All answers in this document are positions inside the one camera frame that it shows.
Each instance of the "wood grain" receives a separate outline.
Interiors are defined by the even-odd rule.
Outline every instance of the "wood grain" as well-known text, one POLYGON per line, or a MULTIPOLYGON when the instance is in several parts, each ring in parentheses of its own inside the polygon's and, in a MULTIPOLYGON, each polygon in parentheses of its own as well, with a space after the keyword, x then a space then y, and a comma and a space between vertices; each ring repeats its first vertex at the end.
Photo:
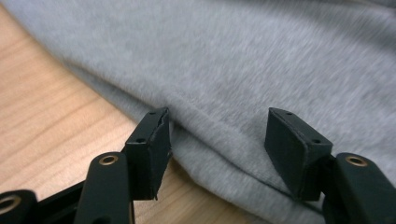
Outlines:
MULTIPOLYGON (((0 192, 42 200, 85 178, 97 155, 122 149, 135 127, 54 60, 0 6, 0 192)), ((246 223, 171 161, 158 202, 135 202, 141 223, 246 223)))

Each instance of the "black bracket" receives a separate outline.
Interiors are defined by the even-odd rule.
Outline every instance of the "black bracket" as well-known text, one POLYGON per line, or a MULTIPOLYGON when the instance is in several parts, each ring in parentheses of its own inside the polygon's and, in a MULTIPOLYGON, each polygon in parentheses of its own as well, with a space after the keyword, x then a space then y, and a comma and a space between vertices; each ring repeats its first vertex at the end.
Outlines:
POLYGON ((374 162, 331 155, 332 142, 289 111, 270 108, 265 149, 291 195, 317 201, 328 224, 395 224, 396 189, 374 162))
POLYGON ((38 202, 30 190, 0 194, 1 224, 134 223, 133 200, 157 199, 172 157, 169 110, 153 110, 121 152, 92 160, 87 179, 38 202))

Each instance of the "wooden surface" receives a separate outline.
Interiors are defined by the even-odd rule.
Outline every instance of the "wooden surface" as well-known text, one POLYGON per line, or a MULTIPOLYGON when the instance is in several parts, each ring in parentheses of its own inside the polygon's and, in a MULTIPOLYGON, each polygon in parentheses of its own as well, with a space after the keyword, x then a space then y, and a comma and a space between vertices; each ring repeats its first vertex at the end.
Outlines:
MULTIPOLYGON (((135 127, 65 70, 0 6, 0 192, 42 200, 85 178, 97 155, 121 150, 135 127)), ((158 202, 135 202, 141 223, 246 223, 171 161, 158 202)))

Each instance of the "cloth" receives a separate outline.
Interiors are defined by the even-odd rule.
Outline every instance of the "cloth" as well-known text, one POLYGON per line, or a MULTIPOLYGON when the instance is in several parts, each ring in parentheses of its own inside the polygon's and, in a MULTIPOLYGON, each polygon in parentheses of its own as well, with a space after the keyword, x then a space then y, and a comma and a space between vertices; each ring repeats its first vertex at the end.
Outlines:
POLYGON ((290 197, 265 152, 270 106, 396 183, 396 1, 2 2, 127 115, 168 106, 176 160, 266 223, 324 223, 318 203, 290 197))

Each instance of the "brass screw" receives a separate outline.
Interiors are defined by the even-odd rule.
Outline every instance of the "brass screw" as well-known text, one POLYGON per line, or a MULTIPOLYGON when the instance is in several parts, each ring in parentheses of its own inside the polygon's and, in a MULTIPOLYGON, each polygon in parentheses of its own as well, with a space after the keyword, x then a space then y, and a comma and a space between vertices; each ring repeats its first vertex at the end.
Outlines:
POLYGON ((355 157, 355 156, 346 157, 346 161, 351 163, 352 165, 356 165, 356 166, 360 166, 360 167, 368 165, 367 161, 365 161, 364 159, 362 159, 360 157, 355 157))

